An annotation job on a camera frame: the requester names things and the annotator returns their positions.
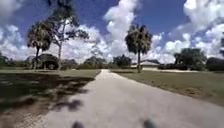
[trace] cumulus cloud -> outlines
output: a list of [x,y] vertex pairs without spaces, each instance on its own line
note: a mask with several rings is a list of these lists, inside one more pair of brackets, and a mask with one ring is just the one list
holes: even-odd
[[224,24],[217,25],[207,32],[203,38],[208,39],[207,41],[199,40],[195,47],[200,48],[207,57],[222,57],[220,54],[221,46],[221,38],[222,32],[224,32]]
[[143,59],[156,59],[160,63],[173,63],[175,58],[172,54],[166,53],[161,46],[164,33],[154,35],[152,38],[151,50],[147,55],[143,55]]
[[181,50],[184,48],[189,48],[191,45],[190,34],[184,33],[182,36],[184,41],[181,41],[181,40],[168,41],[165,45],[164,50],[167,53],[175,54],[175,53],[180,53]]
[[22,7],[25,0],[1,0],[0,1],[0,24]]
[[127,53],[124,38],[135,18],[134,10],[138,3],[139,0],[120,0],[117,6],[111,7],[105,14],[104,19],[108,21],[109,58]]
[[28,49],[24,40],[20,35],[18,27],[14,25],[6,25],[4,28],[0,28],[0,51],[8,58],[15,60],[26,59],[30,55],[35,55],[35,49]]
[[183,10],[190,22],[177,26],[170,33],[173,38],[181,37],[182,33],[195,34],[224,20],[224,0],[187,0]]
[[[70,26],[66,27],[66,31],[71,29]],[[82,29],[89,34],[89,39],[70,39],[63,43],[62,46],[62,59],[75,59],[78,63],[82,63],[87,58],[92,56],[92,47],[96,47],[102,52],[103,57],[107,55],[107,44],[102,37],[100,31],[95,27],[88,27],[86,25],[81,25],[78,29]],[[58,46],[52,44],[50,49],[44,53],[51,53],[58,56]]]

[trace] concrete path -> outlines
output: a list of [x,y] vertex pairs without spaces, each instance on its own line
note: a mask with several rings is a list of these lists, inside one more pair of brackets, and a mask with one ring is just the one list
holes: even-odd
[[103,70],[32,128],[224,128],[224,109]]

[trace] bush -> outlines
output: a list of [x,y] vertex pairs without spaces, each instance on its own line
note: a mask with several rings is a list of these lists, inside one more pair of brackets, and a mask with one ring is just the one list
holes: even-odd
[[193,71],[203,71],[205,70],[205,65],[204,64],[196,64],[194,66],[191,66],[190,67],[190,70],[193,70]]
[[178,69],[178,70],[187,70],[188,67],[184,64],[161,64],[158,66],[158,69],[160,70],[172,70],[172,69]]
[[109,63],[109,64],[107,65],[107,68],[109,68],[109,69],[118,69],[119,67],[118,67],[116,64]]
[[79,69],[94,69],[94,68],[89,64],[80,64],[77,69],[79,70]]
[[224,60],[218,58],[209,58],[206,63],[209,71],[224,71]]

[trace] green lawn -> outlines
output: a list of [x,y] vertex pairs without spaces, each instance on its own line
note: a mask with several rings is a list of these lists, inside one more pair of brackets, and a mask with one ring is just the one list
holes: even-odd
[[113,70],[121,76],[224,106],[224,74]]

